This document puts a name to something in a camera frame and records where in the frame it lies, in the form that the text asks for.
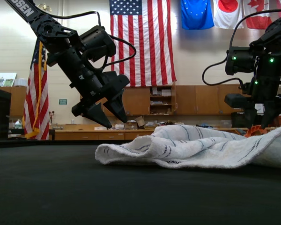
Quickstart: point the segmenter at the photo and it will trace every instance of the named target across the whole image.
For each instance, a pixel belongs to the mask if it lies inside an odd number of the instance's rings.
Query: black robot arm
[[[250,43],[249,47],[231,47],[228,51],[226,73],[254,73],[250,83],[241,85],[244,97],[228,94],[225,102],[245,112],[247,127],[254,123],[257,110],[255,104],[264,105],[262,127],[265,128],[281,114],[281,95],[277,96],[281,84],[281,18],[268,26],[264,35]]]
[[[104,106],[118,119],[127,122],[122,94],[129,80],[125,75],[117,75],[113,71],[103,72],[107,58],[116,53],[112,36],[106,33],[104,27],[95,26],[79,36],[77,31],[63,27],[53,19],[53,15],[36,7],[32,0],[5,1],[31,26],[48,50],[47,65],[51,67],[58,64],[71,81],[70,87],[75,87],[81,94],[81,101],[72,108],[74,116],[81,115],[111,128],[101,103],[96,104],[100,99],[107,98]],[[105,57],[105,61],[100,69],[94,68],[89,62],[102,57]]]

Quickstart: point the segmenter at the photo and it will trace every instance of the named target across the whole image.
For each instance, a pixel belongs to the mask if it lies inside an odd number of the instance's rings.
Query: exit sign
[[[67,99],[60,99],[59,104],[60,105],[67,105]]]

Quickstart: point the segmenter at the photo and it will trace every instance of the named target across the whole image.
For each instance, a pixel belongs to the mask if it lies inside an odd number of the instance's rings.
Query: european union flag
[[[203,30],[212,28],[210,0],[181,0],[182,28]]]

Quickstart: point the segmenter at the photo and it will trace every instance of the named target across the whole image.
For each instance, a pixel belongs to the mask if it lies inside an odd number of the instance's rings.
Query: white towel
[[[102,164],[151,164],[166,168],[237,168],[248,163],[281,168],[281,127],[245,138],[212,129],[172,125],[123,145],[101,144],[96,160]]]

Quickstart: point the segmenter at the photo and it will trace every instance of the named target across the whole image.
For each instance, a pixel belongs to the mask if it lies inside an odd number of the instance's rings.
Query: black mat
[[[0,149],[0,225],[281,224],[280,169],[103,166],[95,149]]]

